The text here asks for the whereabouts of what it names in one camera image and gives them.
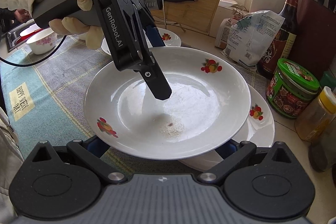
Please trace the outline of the stained fruit plate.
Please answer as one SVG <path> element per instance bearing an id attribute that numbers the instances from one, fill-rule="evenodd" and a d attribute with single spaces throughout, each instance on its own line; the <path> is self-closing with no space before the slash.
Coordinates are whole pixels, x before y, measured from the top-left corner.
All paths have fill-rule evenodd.
<path id="1" fill-rule="evenodd" d="M 251 107 L 249 116 L 233 137 L 236 142 L 251 141 L 257 147 L 269 148 L 274 142 L 275 127 L 272 112 L 262 96 L 249 86 L 251 93 Z M 204 172 L 223 161 L 220 153 L 213 150 L 200 156 L 181 160 L 180 162 L 192 169 Z"/>

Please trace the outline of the large fruit plate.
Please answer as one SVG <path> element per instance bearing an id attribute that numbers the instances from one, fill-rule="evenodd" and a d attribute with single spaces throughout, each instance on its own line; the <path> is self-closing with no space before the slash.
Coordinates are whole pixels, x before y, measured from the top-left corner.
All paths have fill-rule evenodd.
<path id="1" fill-rule="evenodd" d="M 248 118 L 249 87 L 221 58 L 185 47 L 153 48 L 172 93 L 156 99 L 134 71 L 103 67 L 90 83 L 84 115 L 94 133 L 131 156 L 179 160 L 232 139 Z"/>

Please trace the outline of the white bowl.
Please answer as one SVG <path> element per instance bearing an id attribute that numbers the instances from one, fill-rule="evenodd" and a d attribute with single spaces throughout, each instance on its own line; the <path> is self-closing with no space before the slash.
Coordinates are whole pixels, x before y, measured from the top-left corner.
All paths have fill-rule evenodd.
<path id="1" fill-rule="evenodd" d="M 53 50 L 57 41 L 57 33 L 51 28 L 47 28 L 30 37 L 26 44 L 35 55 L 42 55 Z"/>

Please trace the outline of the steel kitchen sink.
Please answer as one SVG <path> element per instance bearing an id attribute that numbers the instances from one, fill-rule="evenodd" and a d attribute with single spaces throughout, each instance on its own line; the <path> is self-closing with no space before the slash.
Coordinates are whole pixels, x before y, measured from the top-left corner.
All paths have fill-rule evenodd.
<path id="1" fill-rule="evenodd" d="M 7 50 L 8 52 L 13 51 L 15 48 L 19 47 L 20 45 L 22 45 L 24 42 L 21 42 L 18 45 L 14 45 L 15 41 L 20 37 L 20 33 L 25 30 L 26 28 L 28 28 L 29 26 L 35 24 L 33 19 L 30 19 L 29 21 L 27 21 L 26 23 L 22 23 L 17 25 L 15 28 L 13 28 L 12 30 L 9 30 L 6 34 L 5 34 L 5 38 L 6 38 L 6 45 L 7 45 Z"/>

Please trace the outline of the clipped red white bag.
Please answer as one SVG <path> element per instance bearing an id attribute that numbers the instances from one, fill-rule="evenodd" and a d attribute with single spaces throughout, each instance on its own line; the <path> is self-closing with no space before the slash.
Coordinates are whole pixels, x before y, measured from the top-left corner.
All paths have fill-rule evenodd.
<path id="1" fill-rule="evenodd" d="M 246 7 L 243 5 L 233 5 L 232 12 L 229 18 L 223 19 L 221 22 L 216 40 L 215 48 L 224 50 L 227 46 L 228 37 L 230 35 L 231 27 L 234 26 L 239 20 L 243 19 L 248 14 Z"/>

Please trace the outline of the grey blue checked towel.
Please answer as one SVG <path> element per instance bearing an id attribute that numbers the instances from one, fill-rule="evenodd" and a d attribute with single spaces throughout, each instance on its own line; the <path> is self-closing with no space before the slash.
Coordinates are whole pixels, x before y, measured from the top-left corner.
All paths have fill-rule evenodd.
<path id="1" fill-rule="evenodd" d="M 86 89 L 95 74 L 110 62 L 102 50 L 89 50 L 84 42 L 68 36 L 62 47 L 33 67 L 1 63 L 1 92 L 10 123 L 18 134 L 19 148 L 27 157 L 38 141 L 65 145 L 88 139 L 94 132 L 84 117 Z M 267 80 L 231 63 L 265 99 Z M 102 159 L 127 176 L 132 173 L 195 173 L 179 161 L 153 161 L 109 149 Z"/>

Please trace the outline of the green lid sauce jar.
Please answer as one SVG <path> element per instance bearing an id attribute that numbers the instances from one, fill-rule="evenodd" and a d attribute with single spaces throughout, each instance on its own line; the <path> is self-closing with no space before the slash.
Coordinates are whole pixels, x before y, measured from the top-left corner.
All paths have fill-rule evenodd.
<path id="1" fill-rule="evenodd" d="M 271 106 L 283 116 L 297 118 L 319 91 L 318 80 L 301 65 L 281 58 L 266 89 Z"/>

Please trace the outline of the yellow cap spice jar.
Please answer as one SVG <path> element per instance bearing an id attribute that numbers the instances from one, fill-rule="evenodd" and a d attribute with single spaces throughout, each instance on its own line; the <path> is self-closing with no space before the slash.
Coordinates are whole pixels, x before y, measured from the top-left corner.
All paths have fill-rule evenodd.
<path id="1" fill-rule="evenodd" d="M 314 143 L 334 118 L 335 94 L 325 86 L 295 120 L 295 131 L 301 140 Z"/>

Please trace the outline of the white colander basket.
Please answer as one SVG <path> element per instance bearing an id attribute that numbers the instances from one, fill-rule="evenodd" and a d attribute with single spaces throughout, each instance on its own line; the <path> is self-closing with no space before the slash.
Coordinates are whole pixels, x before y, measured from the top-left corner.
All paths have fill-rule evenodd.
<path id="1" fill-rule="evenodd" d="M 25 36 L 29 36 L 30 34 L 34 33 L 35 31 L 40 30 L 39 26 L 37 24 L 33 24 L 31 26 L 29 26 L 28 28 L 26 28 L 25 30 L 23 30 L 20 33 L 20 37 L 25 37 Z"/>

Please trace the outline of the clear glass oil bottle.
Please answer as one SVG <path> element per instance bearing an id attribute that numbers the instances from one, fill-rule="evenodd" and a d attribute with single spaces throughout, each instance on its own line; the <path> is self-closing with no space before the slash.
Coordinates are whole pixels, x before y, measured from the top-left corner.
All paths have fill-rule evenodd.
<path id="1" fill-rule="evenodd" d="M 335 164 L 335 141 L 335 121 L 332 121 L 319 141 L 309 147 L 309 161 L 314 170 L 324 172 Z"/>

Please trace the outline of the white plastic powder bag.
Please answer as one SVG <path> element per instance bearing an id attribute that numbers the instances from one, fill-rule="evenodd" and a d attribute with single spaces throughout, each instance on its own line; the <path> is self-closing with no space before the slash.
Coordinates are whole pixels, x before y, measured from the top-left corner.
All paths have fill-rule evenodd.
<path id="1" fill-rule="evenodd" d="M 247 14 L 231 27 L 226 48 L 222 51 L 241 66 L 255 71 L 284 23 L 284 18 L 270 10 Z"/>

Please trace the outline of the red wash basin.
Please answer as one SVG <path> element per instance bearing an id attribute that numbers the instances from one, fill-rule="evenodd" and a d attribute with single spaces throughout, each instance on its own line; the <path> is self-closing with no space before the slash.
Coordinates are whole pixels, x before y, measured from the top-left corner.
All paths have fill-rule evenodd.
<path id="1" fill-rule="evenodd" d="M 18 45 L 20 44 L 21 42 L 24 42 L 26 41 L 28 38 L 30 38 L 31 36 L 37 34 L 38 32 L 40 32 L 42 29 L 37 29 L 37 30 L 34 30 L 33 32 L 30 32 L 29 34 L 25 35 L 25 36 L 20 36 L 14 43 L 14 45 Z"/>

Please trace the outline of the dark soy sauce bottle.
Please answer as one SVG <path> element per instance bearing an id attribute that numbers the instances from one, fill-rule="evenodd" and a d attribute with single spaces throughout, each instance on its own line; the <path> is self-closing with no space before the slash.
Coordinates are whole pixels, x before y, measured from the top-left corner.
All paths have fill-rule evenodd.
<path id="1" fill-rule="evenodd" d="M 279 15 L 285 20 L 269 48 L 257 63 L 257 71 L 271 79 L 280 58 L 287 58 L 297 35 L 298 0 L 286 0 Z"/>

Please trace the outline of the green cap small bottle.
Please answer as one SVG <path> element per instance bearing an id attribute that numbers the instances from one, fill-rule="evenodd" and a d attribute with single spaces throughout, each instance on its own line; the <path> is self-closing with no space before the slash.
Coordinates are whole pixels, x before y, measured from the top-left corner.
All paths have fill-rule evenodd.
<path id="1" fill-rule="evenodd" d="M 321 89 L 327 86 L 331 88 L 331 90 L 333 91 L 336 87 L 336 79 L 329 71 L 324 71 L 319 83 L 320 83 Z"/>

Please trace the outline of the dark red knife block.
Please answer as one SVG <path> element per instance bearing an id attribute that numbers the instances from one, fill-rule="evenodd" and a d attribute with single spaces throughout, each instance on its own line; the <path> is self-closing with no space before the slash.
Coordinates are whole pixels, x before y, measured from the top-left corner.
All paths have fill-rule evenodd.
<path id="1" fill-rule="evenodd" d="M 289 60 L 317 79 L 335 56 L 335 0 L 302 0 L 297 14 L 298 35 Z"/>

